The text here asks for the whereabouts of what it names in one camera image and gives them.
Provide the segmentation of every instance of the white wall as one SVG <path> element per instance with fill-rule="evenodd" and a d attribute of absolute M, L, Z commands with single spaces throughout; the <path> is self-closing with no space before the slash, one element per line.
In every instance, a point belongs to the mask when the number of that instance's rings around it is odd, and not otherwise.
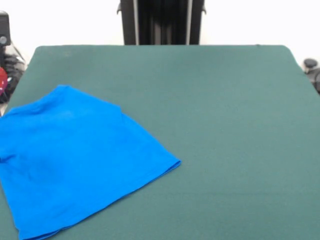
<path fill-rule="evenodd" d="M 320 0 L 205 1 L 201 44 L 282 44 L 299 63 L 320 60 Z M 123 45 L 119 2 L 2 0 L 0 9 L 9 13 L 13 42 L 29 59 L 40 45 Z"/>
<path fill-rule="evenodd" d="M 206 0 L 201 44 L 280 44 L 320 61 L 320 0 Z"/>

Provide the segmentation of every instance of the black device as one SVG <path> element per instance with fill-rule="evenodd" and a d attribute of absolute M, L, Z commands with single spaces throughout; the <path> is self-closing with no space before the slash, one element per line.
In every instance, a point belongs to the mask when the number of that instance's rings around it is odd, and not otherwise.
<path fill-rule="evenodd" d="M 11 44 L 9 15 L 5 11 L 0 11 L 0 46 Z"/>
<path fill-rule="evenodd" d="M 5 65 L 5 46 L 11 44 L 9 15 L 0 11 L 0 67 Z"/>
<path fill-rule="evenodd" d="M 125 45 L 198 45 L 205 0 L 120 0 Z"/>

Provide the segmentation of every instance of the green felt surface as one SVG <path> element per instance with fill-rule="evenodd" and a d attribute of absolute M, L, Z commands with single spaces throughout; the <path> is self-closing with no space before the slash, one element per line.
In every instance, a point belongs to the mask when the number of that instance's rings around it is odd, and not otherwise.
<path fill-rule="evenodd" d="M 320 239 L 320 99 L 286 47 L 40 47 L 9 108 L 58 84 L 120 105 L 182 165 L 52 239 Z M 17 236 L 0 191 L 0 239 Z"/>

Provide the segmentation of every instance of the black knob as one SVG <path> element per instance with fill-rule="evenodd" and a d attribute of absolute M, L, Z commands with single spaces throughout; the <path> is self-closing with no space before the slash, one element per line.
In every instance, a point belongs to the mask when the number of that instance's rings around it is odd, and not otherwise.
<path fill-rule="evenodd" d="M 316 60 L 314 60 L 314 59 L 307 58 L 306 60 L 304 60 L 304 65 L 308 69 L 313 69 L 314 67 L 316 67 L 318 65 L 318 62 Z"/>

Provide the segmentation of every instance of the t-shirt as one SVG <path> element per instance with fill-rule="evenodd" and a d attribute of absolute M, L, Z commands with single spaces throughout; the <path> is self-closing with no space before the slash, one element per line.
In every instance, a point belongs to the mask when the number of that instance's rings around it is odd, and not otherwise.
<path fill-rule="evenodd" d="M 0 180 L 20 240 L 50 237 L 179 165 L 119 106 L 70 86 L 0 118 Z"/>

